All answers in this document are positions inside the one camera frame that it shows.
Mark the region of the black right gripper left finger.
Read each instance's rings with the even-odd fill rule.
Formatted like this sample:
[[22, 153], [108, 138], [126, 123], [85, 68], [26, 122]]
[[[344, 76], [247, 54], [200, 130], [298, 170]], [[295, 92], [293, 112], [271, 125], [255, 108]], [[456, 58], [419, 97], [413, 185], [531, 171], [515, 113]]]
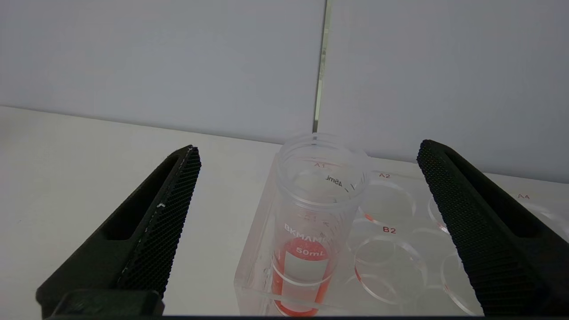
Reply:
[[195, 190], [197, 147], [171, 153], [37, 288], [43, 318], [159, 318]]

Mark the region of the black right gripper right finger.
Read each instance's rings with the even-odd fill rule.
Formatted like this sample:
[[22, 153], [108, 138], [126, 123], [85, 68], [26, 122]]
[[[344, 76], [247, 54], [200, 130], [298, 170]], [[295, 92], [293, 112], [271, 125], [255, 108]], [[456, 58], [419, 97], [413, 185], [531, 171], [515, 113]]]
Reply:
[[486, 316], [568, 316], [569, 245], [452, 148], [418, 166]]

